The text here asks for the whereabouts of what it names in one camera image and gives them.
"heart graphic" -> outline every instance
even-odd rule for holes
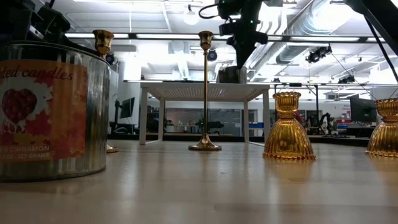
[[[35,110],[37,97],[28,89],[9,89],[4,93],[1,108],[10,121],[17,124]]]

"white table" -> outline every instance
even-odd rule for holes
[[[203,83],[141,83],[141,117],[139,143],[149,144],[163,140],[164,106],[166,101],[203,101]],[[248,102],[263,94],[264,140],[267,141],[270,131],[269,119],[269,85],[255,84],[208,84],[209,102],[243,102],[244,108],[244,141],[249,142],[249,107]],[[146,141],[148,93],[160,101],[159,138],[157,141]]]

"computer monitor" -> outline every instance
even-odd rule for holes
[[[132,109],[134,108],[134,97],[128,100],[124,100],[122,103],[122,111],[120,112],[120,118],[129,118],[132,116]]]
[[[376,122],[377,107],[373,100],[350,98],[351,120],[358,122]]]

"candle label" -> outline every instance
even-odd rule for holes
[[[87,68],[47,60],[0,62],[0,161],[85,152]]]

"wooden table surface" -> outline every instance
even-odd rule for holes
[[[398,223],[398,160],[313,144],[315,162],[262,158],[263,147],[109,141],[106,171],[0,184],[0,223]]]

